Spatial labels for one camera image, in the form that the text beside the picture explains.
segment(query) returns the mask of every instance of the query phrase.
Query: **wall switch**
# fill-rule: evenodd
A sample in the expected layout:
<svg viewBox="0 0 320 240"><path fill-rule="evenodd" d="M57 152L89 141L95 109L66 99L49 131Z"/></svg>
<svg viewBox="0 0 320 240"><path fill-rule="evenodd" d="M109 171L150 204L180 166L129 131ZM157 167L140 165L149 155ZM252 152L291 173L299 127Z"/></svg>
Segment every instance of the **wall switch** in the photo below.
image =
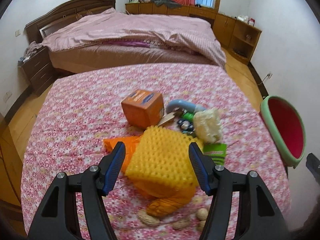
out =
<svg viewBox="0 0 320 240"><path fill-rule="evenodd" d="M12 96L11 91L6 92L6 94L3 96L3 101L6 103L11 96Z"/></svg>
<svg viewBox="0 0 320 240"><path fill-rule="evenodd" d="M17 30L15 34L16 34L16 37L18 37L21 34L20 30Z"/></svg>

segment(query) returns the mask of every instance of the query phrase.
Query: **box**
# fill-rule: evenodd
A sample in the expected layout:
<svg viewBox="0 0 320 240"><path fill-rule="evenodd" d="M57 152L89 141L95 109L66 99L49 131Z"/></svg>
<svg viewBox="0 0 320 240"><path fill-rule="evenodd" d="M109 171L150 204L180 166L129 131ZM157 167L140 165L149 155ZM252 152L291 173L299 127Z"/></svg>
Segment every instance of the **box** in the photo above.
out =
<svg viewBox="0 0 320 240"><path fill-rule="evenodd" d="M128 123L144 129L158 124L164 115L163 97L157 92L136 90L121 105Z"/></svg>

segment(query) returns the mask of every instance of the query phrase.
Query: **power outlet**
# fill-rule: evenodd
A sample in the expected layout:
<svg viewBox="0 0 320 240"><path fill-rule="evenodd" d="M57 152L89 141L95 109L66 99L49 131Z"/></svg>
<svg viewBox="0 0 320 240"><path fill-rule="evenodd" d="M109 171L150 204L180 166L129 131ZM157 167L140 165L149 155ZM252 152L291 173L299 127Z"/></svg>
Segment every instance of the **power outlet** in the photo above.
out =
<svg viewBox="0 0 320 240"><path fill-rule="evenodd" d="M269 80L272 77L272 73L269 72L268 75L266 76L266 80Z"/></svg>
<svg viewBox="0 0 320 240"><path fill-rule="evenodd" d="M11 96L12 96L11 91L6 92L6 94L3 96L3 101L6 103Z"/></svg>

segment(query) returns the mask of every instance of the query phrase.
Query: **wooden headboard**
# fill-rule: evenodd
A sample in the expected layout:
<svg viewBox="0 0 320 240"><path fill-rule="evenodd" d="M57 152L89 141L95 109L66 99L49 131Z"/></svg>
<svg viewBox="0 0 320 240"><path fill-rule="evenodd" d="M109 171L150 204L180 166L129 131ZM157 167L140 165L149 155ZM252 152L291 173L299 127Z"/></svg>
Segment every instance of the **wooden headboard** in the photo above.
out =
<svg viewBox="0 0 320 240"><path fill-rule="evenodd" d="M43 39L82 18L85 15L101 13L116 8L116 0L71 0L26 25L29 43L41 43Z"/></svg>

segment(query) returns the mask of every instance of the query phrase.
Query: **pink floral bedsheet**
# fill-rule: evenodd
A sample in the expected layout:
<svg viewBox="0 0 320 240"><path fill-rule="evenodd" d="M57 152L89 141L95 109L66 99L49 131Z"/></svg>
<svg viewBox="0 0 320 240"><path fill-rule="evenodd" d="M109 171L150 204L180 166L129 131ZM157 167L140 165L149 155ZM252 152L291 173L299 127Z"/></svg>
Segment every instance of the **pink floral bedsheet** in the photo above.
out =
<svg viewBox="0 0 320 240"><path fill-rule="evenodd" d="M106 154L103 138L137 135L127 124L121 101L135 89L156 90L164 103L182 98L220 110L224 142L228 145L225 166L246 174L256 170L282 212L291 199L279 153L258 113L225 71L197 64L143 64L81 73L58 79L50 90L33 127L25 153L21 200L28 232L33 216L51 181L59 171L68 175L99 163ZM170 129L177 130L175 124ZM77 195L82 236L90 239L81 195ZM137 211L148 201L122 175L103 199L118 239L198 239L195 211L210 205L211 198L200 189L192 201L150 228L137 219ZM227 239L236 228L238 194L234 193ZM181 231L170 223L190 216L191 225Z"/></svg>

